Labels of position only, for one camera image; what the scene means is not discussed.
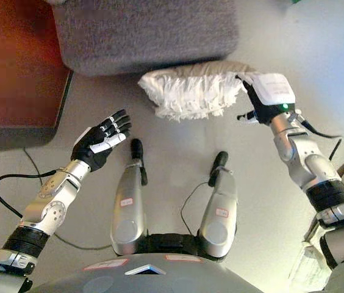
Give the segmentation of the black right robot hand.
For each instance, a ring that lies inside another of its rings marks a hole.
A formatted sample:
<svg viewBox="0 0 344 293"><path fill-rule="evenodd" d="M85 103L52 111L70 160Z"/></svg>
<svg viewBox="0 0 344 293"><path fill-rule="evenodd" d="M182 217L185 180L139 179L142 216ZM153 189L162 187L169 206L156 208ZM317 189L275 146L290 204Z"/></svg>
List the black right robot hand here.
<svg viewBox="0 0 344 293"><path fill-rule="evenodd" d="M253 110L238 115L237 120L268 126L278 115L295 111L296 96L283 74L238 73L235 78L253 105Z"/></svg>

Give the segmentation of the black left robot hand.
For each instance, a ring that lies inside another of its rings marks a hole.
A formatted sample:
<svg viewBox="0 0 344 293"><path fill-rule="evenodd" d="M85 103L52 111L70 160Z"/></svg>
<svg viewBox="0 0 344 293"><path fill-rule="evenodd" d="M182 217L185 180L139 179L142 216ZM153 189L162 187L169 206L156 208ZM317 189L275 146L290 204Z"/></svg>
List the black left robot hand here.
<svg viewBox="0 0 344 293"><path fill-rule="evenodd" d="M94 172L104 166L112 150L130 135L131 118L124 109L87 128L76 140L71 160L80 160Z"/></svg>

